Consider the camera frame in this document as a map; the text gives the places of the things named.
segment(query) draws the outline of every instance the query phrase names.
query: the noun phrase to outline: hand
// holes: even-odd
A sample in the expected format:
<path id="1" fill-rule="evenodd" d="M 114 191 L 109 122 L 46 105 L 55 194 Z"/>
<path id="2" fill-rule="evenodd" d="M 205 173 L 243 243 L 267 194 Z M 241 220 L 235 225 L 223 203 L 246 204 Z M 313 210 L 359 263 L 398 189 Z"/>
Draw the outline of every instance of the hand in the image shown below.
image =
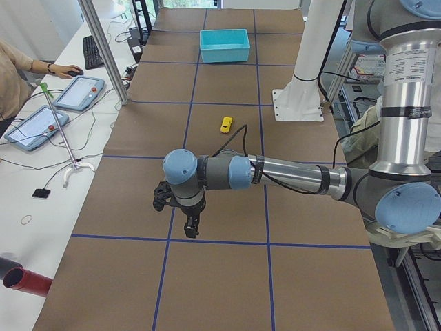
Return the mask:
<path id="1" fill-rule="evenodd" d="M 54 72 L 56 76 L 62 79 L 70 79 L 72 78 L 67 74 L 69 71 L 80 72 L 81 68 L 71 64 L 70 66 L 59 66 L 58 64 L 51 64 L 49 67 L 50 71 Z"/>

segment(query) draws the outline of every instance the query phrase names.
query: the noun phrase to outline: blue joint cap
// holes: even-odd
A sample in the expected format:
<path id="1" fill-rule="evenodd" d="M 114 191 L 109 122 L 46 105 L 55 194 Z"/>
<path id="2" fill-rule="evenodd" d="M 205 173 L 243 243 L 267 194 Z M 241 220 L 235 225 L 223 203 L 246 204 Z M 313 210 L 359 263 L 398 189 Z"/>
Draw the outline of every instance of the blue joint cap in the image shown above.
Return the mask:
<path id="1" fill-rule="evenodd" d="M 198 167 L 198 160 L 189 150 L 173 150 L 163 161 L 165 180 L 171 185 L 185 183 L 193 177 Z"/>
<path id="2" fill-rule="evenodd" d="M 400 0 L 404 8 L 423 19 L 441 19 L 440 0 Z"/>
<path id="3" fill-rule="evenodd" d="M 251 186 L 251 168 L 247 157 L 235 156 L 229 163 L 228 181 L 233 190 L 241 190 Z"/>
<path id="4" fill-rule="evenodd" d="M 441 197 L 429 184 L 408 183 L 390 190 L 375 209 L 382 226 L 403 234 L 426 230 L 441 213 Z"/>

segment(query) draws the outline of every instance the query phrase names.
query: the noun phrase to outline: black keyboard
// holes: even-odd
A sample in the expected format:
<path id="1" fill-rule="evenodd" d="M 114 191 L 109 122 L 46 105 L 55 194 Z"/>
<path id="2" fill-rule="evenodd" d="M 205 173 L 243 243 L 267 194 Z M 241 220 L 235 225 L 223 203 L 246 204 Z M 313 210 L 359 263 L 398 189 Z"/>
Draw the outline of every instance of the black keyboard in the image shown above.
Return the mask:
<path id="1" fill-rule="evenodd" d="M 99 55 L 98 47 L 92 36 L 83 38 L 84 63 L 87 70 L 104 65 L 103 58 Z"/>

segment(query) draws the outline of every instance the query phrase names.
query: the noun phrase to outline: white table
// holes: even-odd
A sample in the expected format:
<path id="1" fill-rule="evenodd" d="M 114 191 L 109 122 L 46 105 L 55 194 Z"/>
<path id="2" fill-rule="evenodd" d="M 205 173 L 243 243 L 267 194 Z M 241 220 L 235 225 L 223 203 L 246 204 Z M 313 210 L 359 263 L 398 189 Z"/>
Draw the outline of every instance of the white table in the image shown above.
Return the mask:
<path id="1" fill-rule="evenodd" d="M 101 24 L 108 40 L 111 38 L 110 48 L 119 72 L 123 74 L 126 66 L 134 64 L 134 59 L 127 43 L 117 43 L 114 38 L 118 33 L 126 31 L 131 21 L 106 19 L 102 20 Z M 90 31 L 84 23 L 61 53 L 57 63 L 77 64 L 84 68 L 82 40 L 87 35 L 90 35 Z M 104 67 L 85 70 L 84 75 L 105 80 L 105 90 L 100 96 L 112 89 Z M 48 83 L 49 89 L 64 89 L 70 82 L 52 76 L 46 76 L 43 81 Z M 46 104 L 44 95 L 29 100 L 17 118 L 28 117 L 44 104 Z M 92 136 L 84 149 L 74 151 L 76 158 L 102 153 L 112 131 L 112 124 L 118 116 L 119 105 L 119 99 L 113 90 L 94 107 L 96 123 Z M 75 112 L 66 113 L 70 119 L 78 116 Z M 71 148 L 83 147 L 93 120 L 89 110 L 64 127 Z M 61 135 L 55 134 L 52 141 L 58 144 L 62 141 Z M 0 139 L 0 143 L 5 142 L 4 138 Z M 12 145 L 2 145 L 0 159 L 40 168 L 68 160 L 69 155 L 65 148 L 47 142 L 33 152 L 24 152 Z M 101 157 L 85 159 L 95 168 L 98 167 L 100 160 Z M 50 182 L 48 188 L 51 193 L 47 199 L 32 198 L 34 190 L 42 188 L 64 165 L 37 171 L 5 161 L 0 162 L 0 256 L 17 261 L 24 268 L 51 278 L 57 271 L 94 177 L 90 169 L 75 171 L 69 177 L 68 187 L 63 188 L 65 170 L 62 170 Z M 0 286 L 0 330 L 31 330 L 44 301 L 42 297 Z"/>

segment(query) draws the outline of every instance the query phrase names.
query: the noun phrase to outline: beige sleeve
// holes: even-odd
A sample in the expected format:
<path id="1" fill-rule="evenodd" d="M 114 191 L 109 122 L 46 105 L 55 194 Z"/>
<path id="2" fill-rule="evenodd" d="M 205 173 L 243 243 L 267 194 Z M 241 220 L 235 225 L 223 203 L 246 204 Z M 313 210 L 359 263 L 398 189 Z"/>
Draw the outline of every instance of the beige sleeve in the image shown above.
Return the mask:
<path id="1" fill-rule="evenodd" d="M 11 62 L 17 69 L 29 71 L 34 61 L 28 55 L 17 50 L 14 46 L 8 45 L 5 41 L 0 39 L 0 48 L 10 58 Z"/>
<path id="2" fill-rule="evenodd" d="M 376 107 L 370 107 L 361 119 L 352 126 L 352 132 L 360 131 L 378 121 Z M 342 141 L 343 152 L 348 163 L 357 159 L 364 152 L 378 145 L 380 126 L 375 126 L 367 131 L 347 137 Z"/>

